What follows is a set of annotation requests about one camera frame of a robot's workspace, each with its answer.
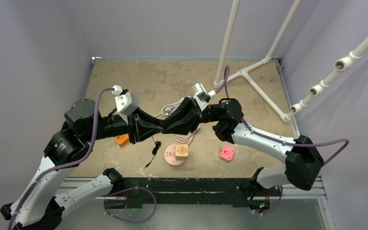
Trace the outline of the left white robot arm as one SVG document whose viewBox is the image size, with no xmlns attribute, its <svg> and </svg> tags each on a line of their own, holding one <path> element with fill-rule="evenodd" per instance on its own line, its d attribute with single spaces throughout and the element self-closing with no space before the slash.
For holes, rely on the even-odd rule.
<svg viewBox="0 0 368 230">
<path fill-rule="evenodd" d="M 155 134 L 175 132 L 174 115 L 157 119 L 139 108 L 122 118 L 121 113 L 107 117 L 99 112 L 99 101 L 82 99 L 65 113 L 62 129 L 55 133 L 44 150 L 38 170 L 22 196 L 1 207 L 10 230 L 53 230 L 77 207 L 99 196 L 118 196 L 124 177 L 114 168 L 106 169 L 91 182 L 57 195 L 65 178 L 92 153 L 99 139 L 127 134 L 132 143 Z"/>
</svg>

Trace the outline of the orange power strip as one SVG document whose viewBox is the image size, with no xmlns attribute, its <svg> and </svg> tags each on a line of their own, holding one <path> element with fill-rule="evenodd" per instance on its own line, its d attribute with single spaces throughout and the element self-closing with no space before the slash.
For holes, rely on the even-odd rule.
<svg viewBox="0 0 368 230">
<path fill-rule="evenodd" d="M 115 138 L 115 142 L 118 144 L 118 146 L 123 147 L 125 146 L 127 143 L 129 143 L 129 135 L 128 134 L 123 134 L 123 135 L 118 135 Z"/>
</svg>

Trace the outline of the pink square plug adapter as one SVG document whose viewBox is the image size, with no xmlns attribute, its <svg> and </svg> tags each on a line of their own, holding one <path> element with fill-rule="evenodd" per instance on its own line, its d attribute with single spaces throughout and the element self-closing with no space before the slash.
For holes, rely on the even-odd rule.
<svg viewBox="0 0 368 230">
<path fill-rule="evenodd" d="M 218 148 L 218 150 L 220 158 L 225 161 L 231 161 L 236 153 L 236 150 L 228 145 L 225 145 L 222 148 Z"/>
</svg>

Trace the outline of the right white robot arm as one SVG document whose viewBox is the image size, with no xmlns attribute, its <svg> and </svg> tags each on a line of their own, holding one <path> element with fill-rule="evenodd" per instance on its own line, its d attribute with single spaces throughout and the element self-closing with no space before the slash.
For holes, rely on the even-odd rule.
<svg viewBox="0 0 368 230">
<path fill-rule="evenodd" d="M 256 149 L 281 161 L 280 166 L 255 172 L 250 189 L 256 195 L 284 184 L 309 191 L 325 165 L 317 150 L 319 145 L 309 137 L 280 137 L 249 125 L 244 121 L 241 104 L 235 98 L 223 98 L 210 104 L 187 96 L 163 115 L 165 121 L 177 119 L 179 124 L 183 124 L 184 135 L 195 132 L 201 123 L 215 122 L 212 128 L 219 140 Z"/>
</svg>

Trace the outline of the beige cube power socket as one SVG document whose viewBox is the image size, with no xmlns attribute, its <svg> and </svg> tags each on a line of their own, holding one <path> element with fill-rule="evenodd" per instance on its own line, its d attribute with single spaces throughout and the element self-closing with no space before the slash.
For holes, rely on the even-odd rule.
<svg viewBox="0 0 368 230">
<path fill-rule="evenodd" d="M 186 158 L 188 157 L 188 145 L 186 144 L 177 144 L 175 145 L 175 157 L 178 158 Z"/>
</svg>

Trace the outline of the pink round power socket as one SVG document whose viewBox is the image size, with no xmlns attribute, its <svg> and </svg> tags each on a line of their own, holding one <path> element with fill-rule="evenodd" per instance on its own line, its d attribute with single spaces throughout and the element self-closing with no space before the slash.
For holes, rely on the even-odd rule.
<svg viewBox="0 0 368 230">
<path fill-rule="evenodd" d="M 164 151 L 164 159 L 165 161 L 170 165 L 170 166 L 180 166 L 182 164 L 184 164 L 185 161 L 188 160 L 188 157 L 186 158 L 178 158 L 175 157 L 174 153 L 175 153 L 175 145 L 176 144 L 172 144 L 169 145 L 165 151 Z"/>
</svg>

